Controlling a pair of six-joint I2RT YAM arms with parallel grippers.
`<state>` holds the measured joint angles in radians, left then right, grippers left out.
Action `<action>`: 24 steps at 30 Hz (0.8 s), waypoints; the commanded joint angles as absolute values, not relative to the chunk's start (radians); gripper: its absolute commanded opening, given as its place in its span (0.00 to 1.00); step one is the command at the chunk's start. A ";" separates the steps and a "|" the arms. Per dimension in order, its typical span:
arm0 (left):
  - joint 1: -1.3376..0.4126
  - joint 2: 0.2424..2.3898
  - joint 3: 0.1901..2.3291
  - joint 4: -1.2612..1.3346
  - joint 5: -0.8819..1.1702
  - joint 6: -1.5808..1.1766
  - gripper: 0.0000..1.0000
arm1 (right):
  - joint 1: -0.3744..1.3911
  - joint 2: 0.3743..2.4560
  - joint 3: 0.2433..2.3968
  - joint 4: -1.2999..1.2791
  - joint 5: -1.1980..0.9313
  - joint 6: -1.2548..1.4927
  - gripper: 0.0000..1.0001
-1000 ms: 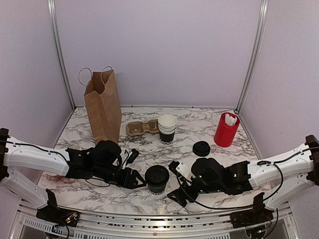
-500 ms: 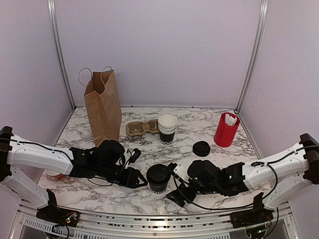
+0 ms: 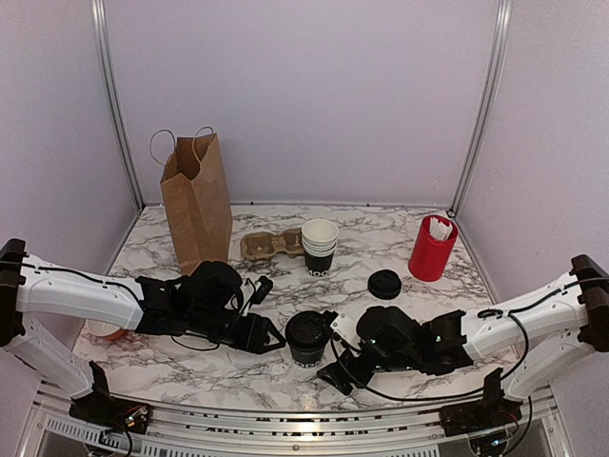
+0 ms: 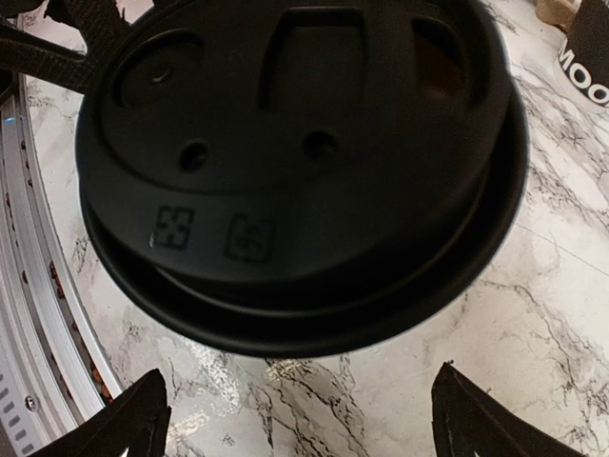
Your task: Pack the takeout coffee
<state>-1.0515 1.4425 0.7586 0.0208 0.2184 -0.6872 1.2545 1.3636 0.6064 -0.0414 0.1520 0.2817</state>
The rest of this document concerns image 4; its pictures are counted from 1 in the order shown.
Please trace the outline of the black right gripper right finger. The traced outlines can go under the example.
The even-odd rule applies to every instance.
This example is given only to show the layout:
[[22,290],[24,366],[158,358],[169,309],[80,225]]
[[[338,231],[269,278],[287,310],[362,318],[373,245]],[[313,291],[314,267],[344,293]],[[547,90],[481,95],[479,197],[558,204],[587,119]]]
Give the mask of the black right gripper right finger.
[[438,456],[577,456],[558,439],[526,423],[449,363],[432,389]]

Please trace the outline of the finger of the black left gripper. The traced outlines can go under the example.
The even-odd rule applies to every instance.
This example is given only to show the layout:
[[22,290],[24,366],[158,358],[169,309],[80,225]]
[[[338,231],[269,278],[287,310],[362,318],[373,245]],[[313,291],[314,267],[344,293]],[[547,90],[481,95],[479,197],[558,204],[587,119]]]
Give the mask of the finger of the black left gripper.
[[95,64],[84,54],[1,25],[1,68],[70,90],[86,90]]
[[112,0],[48,1],[45,16],[77,29],[88,52],[112,48],[127,33],[127,21]]

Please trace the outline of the black plastic cup lid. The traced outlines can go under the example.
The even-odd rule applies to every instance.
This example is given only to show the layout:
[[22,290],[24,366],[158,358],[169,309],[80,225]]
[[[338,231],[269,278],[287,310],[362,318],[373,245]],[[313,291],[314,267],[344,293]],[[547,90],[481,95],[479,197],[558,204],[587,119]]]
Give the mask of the black plastic cup lid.
[[79,113],[82,214],[129,301],[229,352],[302,358],[461,295],[518,212],[523,106],[479,1],[180,1]]

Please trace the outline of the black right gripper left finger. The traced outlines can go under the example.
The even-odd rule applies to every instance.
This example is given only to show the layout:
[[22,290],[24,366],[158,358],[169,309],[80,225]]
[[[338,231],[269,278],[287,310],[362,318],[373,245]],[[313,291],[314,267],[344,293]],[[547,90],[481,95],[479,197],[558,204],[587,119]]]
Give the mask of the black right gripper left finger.
[[35,454],[163,456],[170,414],[165,379],[158,369],[153,369],[88,421]]

